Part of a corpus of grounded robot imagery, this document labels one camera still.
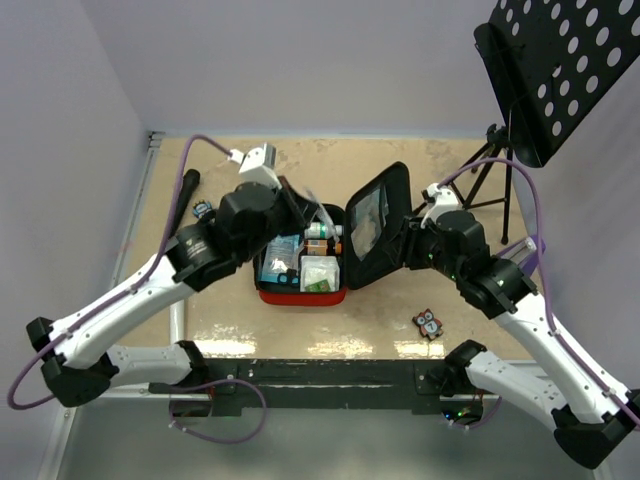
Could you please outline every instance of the tabletop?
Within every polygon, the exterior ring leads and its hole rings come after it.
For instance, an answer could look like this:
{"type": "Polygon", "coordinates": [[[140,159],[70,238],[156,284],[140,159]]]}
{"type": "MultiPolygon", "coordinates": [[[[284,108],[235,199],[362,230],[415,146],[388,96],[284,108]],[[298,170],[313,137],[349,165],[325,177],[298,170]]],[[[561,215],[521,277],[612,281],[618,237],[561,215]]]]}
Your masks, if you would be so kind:
{"type": "MultiPolygon", "coordinates": [[[[135,236],[128,245],[128,273],[135,272],[158,248],[184,138],[162,141],[140,209],[135,236]]],[[[395,161],[411,175],[413,205],[420,191],[462,165],[482,144],[481,139],[364,138],[219,138],[228,148],[247,151],[267,141],[277,149],[276,172],[294,188],[310,188],[323,203],[346,205],[369,180],[395,161]]],[[[241,182],[237,165],[203,142],[191,148],[187,168],[201,173],[193,201],[214,206],[241,182]]],[[[457,184],[468,192],[475,175],[457,184]]],[[[504,167],[489,174],[478,201],[504,195],[504,167]]],[[[503,205],[473,210],[484,225],[492,252],[499,239],[503,205]]],[[[526,236],[517,199],[510,212],[510,239],[526,236]]],[[[195,222],[187,211],[182,225],[195,222]]],[[[159,312],[119,343],[164,346],[169,343],[169,310],[159,312]]],[[[256,358],[443,358],[467,339],[485,344],[507,360],[530,356],[512,337],[467,305],[452,282],[435,271],[399,270],[360,290],[349,291],[334,307],[272,306],[261,301],[250,264],[231,277],[210,285],[186,302],[186,338],[207,357],[256,358]],[[423,339],[412,318],[430,308],[443,323],[443,335],[423,339]]]]}

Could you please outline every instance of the black metal bar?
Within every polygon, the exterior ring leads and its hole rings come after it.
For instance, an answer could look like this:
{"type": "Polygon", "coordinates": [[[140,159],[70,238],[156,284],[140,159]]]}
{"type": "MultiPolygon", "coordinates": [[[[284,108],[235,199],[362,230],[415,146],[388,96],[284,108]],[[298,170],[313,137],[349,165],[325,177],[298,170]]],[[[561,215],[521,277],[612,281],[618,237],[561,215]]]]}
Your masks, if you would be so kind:
{"type": "MultiPolygon", "coordinates": [[[[238,378],[264,394],[269,408],[385,409],[438,414],[444,360],[205,359],[212,379],[238,378]]],[[[150,393],[170,393],[163,384],[150,393]]],[[[468,391],[456,393],[473,393],[468,391]]],[[[259,408],[257,395],[241,387],[216,388],[216,416],[259,408]]]]}
{"type": "Polygon", "coordinates": [[[465,210],[469,209],[469,206],[471,205],[473,200],[476,198],[476,195],[478,194],[478,191],[480,190],[480,187],[484,183],[485,179],[487,178],[487,175],[489,175],[489,172],[491,171],[492,168],[493,168],[493,163],[485,163],[482,166],[482,170],[480,171],[480,175],[478,175],[478,178],[473,183],[473,186],[471,187],[471,190],[469,191],[469,195],[467,195],[467,199],[462,204],[462,208],[463,209],[465,209],[465,210]]]}
{"type": "MultiPolygon", "coordinates": [[[[513,160],[513,149],[507,149],[507,159],[513,160]]],[[[502,239],[500,240],[503,245],[509,243],[509,215],[511,214],[511,176],[513,174],[513,168],[511,165],[507,165],[507,171],[505,173],[504,180],[504,216],[502,219],[502,239]]]]}
{"type": "Polygon", "coordinates": [[[451,187],[451,190],[453,190],[453,193],[456,194],[456,197],[458,197],[458,200],[460,200],[461,203],[464,203],[465,202],[464,195],[462,195],[462,192],[458,189],[455,182],[451,182],[449,186],[451,187]]]}
{"type": "Polygon", "coordinates": [[[496,198],[495,200],[489,200],[489,201],[486,201],[486,202],[474,203],[473,205],[470,205],[466,209],[467,210],[473,210],[474,208],[488,207],[489,205],[495,205],[496,203],[504,203],[504,198],[496,198]]]}
{"type": "Polygon", "coordinates": [[[411,214],[412,214],[413,216],[420,215],[420,212],[422,212],[422,210],[424,210],[426,206],[427,206],[427,202],[422,202],[422,203],[420,204],[420,206],[418,206],[417,208],[414,208],[414,209],[413,209],[413,212],[411,212],[411,214]]]}
{"type": "MultiPolygon", "coordinates": [[[[467,165],[469,165],[470,163],[475,162],[476,160],[478,160],[480,157],[482,157],[482,155],[484,155],[484,153],[491,148],[491,144],[489,142],[485,143],[482,147],[480,147],[479,150],[476,151],[476,153],[474,153],[471,158],[469,158],[469,160],[467,160],[466,162],[464,162],[464,164],[462,165],[463,167],[466,167],[467,165]]],[[[467,202],[467,200],[464,198],[464,195],[462,195],[462,192],[460,192],[460,189],[458,188],[458,186],[455,184],[455,180],[452,180],[451,183],[449,183],[449,186],[451,187],[451,190],[453,190],[453,193],[456,194],[456,196],[458,197],[458,200],[460,200],[460,203],[465,204],[467,202]]]]}

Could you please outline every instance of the black case lid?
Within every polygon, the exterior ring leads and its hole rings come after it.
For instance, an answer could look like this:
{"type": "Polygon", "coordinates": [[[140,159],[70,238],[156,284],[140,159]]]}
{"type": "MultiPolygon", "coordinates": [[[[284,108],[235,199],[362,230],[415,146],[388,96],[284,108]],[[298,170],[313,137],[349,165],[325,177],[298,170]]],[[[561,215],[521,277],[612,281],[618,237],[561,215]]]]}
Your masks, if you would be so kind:
{"type": "Polygon", "coordinates": [[[402,162],[396,162],[380,175],[367,183],[351,197],[346,206],[344,225],[344,262],[345,283],[351,290],[365,287],[382,277],[395,272],[402,266],[400,257],[403,241],[402,227],[404,218],[411,213],[411,183],[409,169],[402,162]],[[385,225],[380,237],[371,250],[362,259],[358,258],[353,246],[352,233],[355,227],[355,214],[358,203],[368,195],[381,189],[378,202],[378,215],[384,218],[385,225]],[[388,204],[385,213],[384,196],[388,204]]]}

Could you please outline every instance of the black music stand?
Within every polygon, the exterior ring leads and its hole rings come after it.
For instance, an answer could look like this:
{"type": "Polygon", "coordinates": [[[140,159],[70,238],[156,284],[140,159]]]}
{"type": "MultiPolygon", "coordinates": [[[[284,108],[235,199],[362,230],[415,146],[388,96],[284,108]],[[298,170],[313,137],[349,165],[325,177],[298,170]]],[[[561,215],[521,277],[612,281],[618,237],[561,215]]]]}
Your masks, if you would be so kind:
{"type": "MultiPolygon", "coordinates": [[[[499,0],[474,37],[506,127],[465,165],[504,148],[543,167],[640,54],[640,0],[499,0]]],[[[505,203],[506,244],[511,168],[504,198],[472,203],[489,170],[467,198],[451,187],[466,209],[505,203]]]]}

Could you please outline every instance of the metal frame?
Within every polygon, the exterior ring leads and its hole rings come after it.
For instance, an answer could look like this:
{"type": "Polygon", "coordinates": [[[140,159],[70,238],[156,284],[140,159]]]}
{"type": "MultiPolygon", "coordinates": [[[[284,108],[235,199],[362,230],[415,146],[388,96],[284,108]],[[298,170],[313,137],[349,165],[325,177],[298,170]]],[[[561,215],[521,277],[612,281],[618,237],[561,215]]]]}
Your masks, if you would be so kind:
{"type": "MultiPolygon", "coordinates": [[[[121,243],[122,248],[116,259],[113,275],[109,282],[109,289],[112,289],[120,283],[125,276],[130,250],[127,246],[135,236],[139,225],[140,213],[146,200],[147,192],[149,191],[149,184],[151,182],[153,169],[155,168],[156,156],[163,137],[164,134],[162,132],[149,133],[149,148],[147,150],[142,178],[140,179],[137,194],[133,206],[131,207],[131,213],[129,214],[129,219],[127,221],[127,228],[121,243]]],[[[55,417],[47,450],[45,451],[42,464],[40,466],[38,480],[55,480],[58,478],[66,445],[71,433],[71,428],[76,418],[76,409],[60,406],[55,417]]]]}
{"type": "MultiPolygon", "coordinates": [[[[252,383],[269,408],[409,410],[439,414],[441,382],[431,381],[443,360],[206,359],[211,378],[252,383]]],[[[472,394],[475,388],[458,391],[472,394]]],[[[168,394],[164,384],[151,384],[152,394],[168,394]]],[[[236,385],[216,387],[215,416],[239,416],[243,408],[259,408],[257,395],[236,385]]]]}
{"type": "MultiPolygon", "coordinates": [[[[127,245],[131,239],[133,238],[133,236],[135,235],[137,226],[139,224],[139,220],[140,220],[140,215],[142,212],[142,206],[144,205],[144,200],[146,198],[146,193],[148,191],[149,188],[149,183],[150,183],[150,179],[153,173],[153,168],[155,167],[155,162],[156,162],[156,155],[157,155],[157,147],[159,146],[159,143],[156,144],[155,146],[150,146],[149,152],[147,154],[147,160],[146,160],[146,164],[145,164],[145,169],[144,169],[144,175],[143,178],[140,182],[140,186],[139,186],[139,190],[138,190],[138,195],[136,196],[136,201],[132,207],[132,213],[130,215],[129,218],[129,222],[128,222],[128,227],[126,230],[126,235],[125,238],[123,239],[123,246],[127,245]]],[[[121,252],[121,254],[119,255],[117,262],[116,262],[116,266],[114,269],[114,274],[112,277],[112,282],[110,287],[115,286],[117,283],[119,283],[123,276],[124,276],[124,272],[126,271],[126,264],[128,262],[128,254],[127,251],[123,251],[121,252]]],[[[243,375],[246,374],[246,379],[253,381],[255,380],[254,377],[250,377],[250,370],[251,370],[251,365],[255,365],[254,362],[256,362],[256,360],[253,359],[219,359],[219,360],[215,360],[214,362],[221,362],[220,365],[224,366],[225,364],[227,364],[227,367],[229,367],[230,372],[229,374],[233,374],[231,372],[231,369],[233,368],[233,365],[235,364],[235,368],[238,368],[239,370],[236,370],[237,372],[239,372],[239,378],[243,378],[243,375]]],[[[277,364],[277,363],[281,363],[281,362],[285,362],[284,360],[266,360],[267,363],[271,363],[274,362],[273,364],[277,364]]],[[[304,361],[300,361],[300,362],[317,362],[317,363],[330,363],[330,362],[341,362],[344,365],[349,365],[352,362],[361,362],[361,360],[342,360],[342,361],[336,361],[336,360],[313,360],[313,361],[309,361],[309,360],[304,360],[304,361]]],[[[362,361],[365,363],[375,363],[375,361],[362,361]]],[[[382,364],[385,363],[393,363],[393,364],[400,364],[402,365],[400,368],[401,369],[409,369],[409,365],[413,365],[414,366],[414,372],[411,376],[411,378],[413,379],[413,381],[420,381],[420,367],[430,367],[433,365],[436,365],[438,363],[440,363],[440,360],[386,360],[386,361],[378,361],[381,362],[382,364]]],[[[509,361],[509,363],[518,368],[521,369],[531,375],[535,375],[539,378],[545,379],[547,378],[546,373],[542,370],[542,368],[540,368],[538,366],[538,364],[534,361],[531,360],[515,360],[515,361],[509,361]]],[[[395,387],[395,391],[399,391],[402,388],[408,389],[408,385],[407,385],[407,380],[404,380],[405,383],[405,387],[402,386],[396,386],[395,387]]],[[[283,390],[282,386],[277,386],[277,385],[272,385],[271,387],[266,385],[267,381],[266,379],[263,381],[263,384],[259,384],[261,389],[264,389],[265,387],[268,388],[271,391],[276,391],[277,389],[283,390]]],[[[286,391],[291,391],[293,390],[295,387],[294,385],[295,382],[292,382],[289,385],[289,388],[286,389],[286,391]]],[[[315,393],[317,393],[318,391],[325,391],[325,392],[330,392],[331,390],[326,390],[327,388],[331,389],[331,386],[316,386],[316,387],[310,387],[310,389],[313,389],[315,391],[315,393]]],[[[434,391],[429,391],[429,390],[425,390],[425,394],[426,395],[435,395],[434,391]]],[[[248,394],[246,396],[247,401],[251,402],[251,400],[249,400],[251,394],[248,394]]],[[[202,400],[202,401],[207,401],[209,399],[209,397],[206,394],[166,394],[166,393],[159,393],[159,392],[155,392],[155,393],[151,393],[149,391],[149,386],[147,384],[141,384],[141,385],[128,385],[128,386],[123,386],[123,387],[117,387],[114,389],[109,390],[108,392],[106,392],[104,395],[101,396],[101,398],[104,399],[111,399],[111,400],[151,400],[151,399],[166,399],[166,400],[172,400],[172,401],[176,401],[176,400],[190,400],[190,401],[197,401],[197,400],[202,400]]],[[[469,401],[470,396],[469,395],[456,395],[450,399],[447,399],[447,401],[464,401],[464,402],[468,402],[469,401]]],[[[355,408],[356,405],[358,405],[358,401],[365,401],[365,400],[356,400],[356,403],[352,403],[350,405],[350,407],[355,408]]],[[[429,412],[425,412],[424,410],[431,410],[431,412],[433,412],[434,410],[434,405],[429,403],[428,407],[424,407],[421,409],[418,409],[416,411],[416,413],[429,413],[429,412]]],[[[38,476],[38,480],[53,480],[56,479],[58,477],[60,468],[62,466],[62,462],[63,462],[63,458],[64,458],[64,453],[65,453],[65,449],[66,449],[66,445],[69,439],[69,435],[71,433],[71,429],[73,427],[73,422],[76,420],[76,409],[67,409],[64,407],[60,407],[58,409],[58,412],[56,413],[56,419],[54,422],[54,427],[53,427],[53,431],[51,434],[51,437],[49,439],[49,445],[47,447],[47,451],[45,453],[45,456],[43,458],[43,462],[42,462],[42,466],[40,469],[40,474],[38,476]]],[[[597,470],[594,471],[594,478],[597,480],[613,480],[613,476],[611,474],[611,470],[608,466],[608,464],[603,463],[597,470]]]]}

